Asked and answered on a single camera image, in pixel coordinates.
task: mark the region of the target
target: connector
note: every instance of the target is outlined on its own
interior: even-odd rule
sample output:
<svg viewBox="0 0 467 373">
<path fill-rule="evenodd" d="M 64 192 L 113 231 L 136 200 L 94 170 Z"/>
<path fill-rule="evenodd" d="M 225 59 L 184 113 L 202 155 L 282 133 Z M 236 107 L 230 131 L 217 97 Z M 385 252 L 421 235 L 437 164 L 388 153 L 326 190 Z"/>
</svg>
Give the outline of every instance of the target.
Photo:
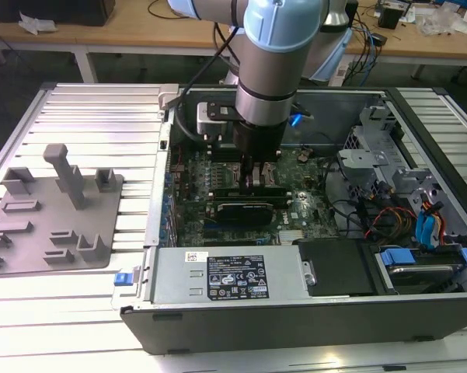
<svg viewBox="0 0 467 373">
<path fill-rule="evenodd" d="M 385 181 L 378 183 L 378 192 L 389 194 L 392 190 L 392 187 L 388 185 Z"/>
<path fill-rule="evenodd" d="M 425 210 L 425 215 L 431 215 L 437 211 L 439 211 L 441 208 L 443 208 L 444 204 L 442 201 L 435 202 L 430 208 Z"/>
</svg>

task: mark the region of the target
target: blue cable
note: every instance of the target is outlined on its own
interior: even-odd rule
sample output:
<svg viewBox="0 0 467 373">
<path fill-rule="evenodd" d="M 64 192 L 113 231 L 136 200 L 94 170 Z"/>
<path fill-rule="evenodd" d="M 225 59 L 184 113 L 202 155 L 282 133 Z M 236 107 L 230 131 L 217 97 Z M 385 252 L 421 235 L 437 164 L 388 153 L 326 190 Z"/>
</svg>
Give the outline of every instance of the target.
<svg viewBox="0 0 467 373">
<path fill-rule="evenodd" d="M 373 60 L 375 59 L 375 43 L 373 42 L 373 37 L 371 36 L 371 33 L 368 30 L 362 29 L 360 27 L 353 27 L 355 30 L 359 30 L 367 35 L 367 38 L 370 40 L 370 52 L 371 52 L 371 60 L 367 63 L 367 70 L 364 73 L 363 80 L 361 80 L 361 83 L 359 83 L 359 86 L 361 87 L 364 82 L 366 82 L 366 79 L 368 79 L 368 76 L 370 75 L 370 72 L 373 68 Z"/>
</svg>

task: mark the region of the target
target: yellow wire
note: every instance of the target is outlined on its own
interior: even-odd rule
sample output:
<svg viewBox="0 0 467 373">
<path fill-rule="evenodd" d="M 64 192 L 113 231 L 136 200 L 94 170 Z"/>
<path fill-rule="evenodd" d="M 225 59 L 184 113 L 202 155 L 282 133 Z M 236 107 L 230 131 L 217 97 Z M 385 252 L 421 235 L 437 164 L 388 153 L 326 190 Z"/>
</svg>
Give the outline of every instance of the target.
<svg viewBox="0 0 467 373">
<path fill-rule="evenodd" d="M 437 230 L 437 237 L 439 241 L 441 240 L 441 219 L 437 216 L 434 215 L 435 221 L 437 222 L 438 230 Z"/>
</svg>

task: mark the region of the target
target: blue latch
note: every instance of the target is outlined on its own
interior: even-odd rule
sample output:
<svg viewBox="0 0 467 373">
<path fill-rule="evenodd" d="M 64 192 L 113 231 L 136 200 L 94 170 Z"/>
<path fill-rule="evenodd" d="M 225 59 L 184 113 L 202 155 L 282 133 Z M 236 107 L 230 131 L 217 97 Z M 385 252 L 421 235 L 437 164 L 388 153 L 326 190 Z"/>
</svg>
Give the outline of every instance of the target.
<svg viewBox="0 0 467 373">
<path fill-rule="evenodd" d="M 292 115 L 288 123 L 290 123 L 290 127 L 297 127 L 298 124 L 301 122 L 301 120 L 302 120 L 302 114 L 298 113 L 298 114 Z"/>
<path fill-rule="evenodd" d="M 387 249 L 380 256 L 386 266 L 416 263 L 411 250 L 402 247 Z"/>
<path fill-rule="evenodd" d="M 118 273 L 114 277 L 114 286 L 133 286 L 133 274 Z"/>
<path fill-rule="evenodd" d="M 461 248 L 461 255 L 463 256 L 463 259 L 466 261 L 467 263 L 467 247 L 463 247 Z"/>
</svg>

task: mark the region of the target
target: white sticker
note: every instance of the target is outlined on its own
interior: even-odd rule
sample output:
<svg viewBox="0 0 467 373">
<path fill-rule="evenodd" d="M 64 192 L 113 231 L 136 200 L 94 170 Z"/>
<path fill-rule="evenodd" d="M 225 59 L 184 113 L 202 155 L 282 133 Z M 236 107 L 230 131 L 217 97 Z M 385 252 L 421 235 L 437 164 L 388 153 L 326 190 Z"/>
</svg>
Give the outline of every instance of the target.
<svg viewBox="0 0 467 373">
<path fill-rule="evenodd" d="M 208 251 L 187 251 L 185 253 L 185 262 L 207 262 Z"/>
</svg>

